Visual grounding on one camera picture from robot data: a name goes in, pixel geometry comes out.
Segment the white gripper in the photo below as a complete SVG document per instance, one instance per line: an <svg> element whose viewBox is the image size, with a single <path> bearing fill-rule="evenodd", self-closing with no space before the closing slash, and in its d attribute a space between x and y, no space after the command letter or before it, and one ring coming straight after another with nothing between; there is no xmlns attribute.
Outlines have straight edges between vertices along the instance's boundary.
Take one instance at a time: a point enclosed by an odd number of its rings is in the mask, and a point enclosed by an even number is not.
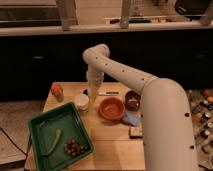
<svg viewBox="0 0 213 171"><path fill-rule="evenodd" d="M104 80L104 73L94 68L89 68L86 73L86 78L89 89L91 91L97 91Z"/></svg>

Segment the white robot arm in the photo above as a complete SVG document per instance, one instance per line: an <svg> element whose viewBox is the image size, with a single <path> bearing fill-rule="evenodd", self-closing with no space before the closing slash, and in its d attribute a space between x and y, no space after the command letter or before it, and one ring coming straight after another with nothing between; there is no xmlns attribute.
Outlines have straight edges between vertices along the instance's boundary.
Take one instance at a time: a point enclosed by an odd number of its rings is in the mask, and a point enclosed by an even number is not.
<svg viewBox="0 0 213 171"><path fill-rule="evenodd" d="M142 97L146 171L199 171L190 105L182 86L112 60L105 44L86 49L83 59L91 94L109 75Z"/></svg>

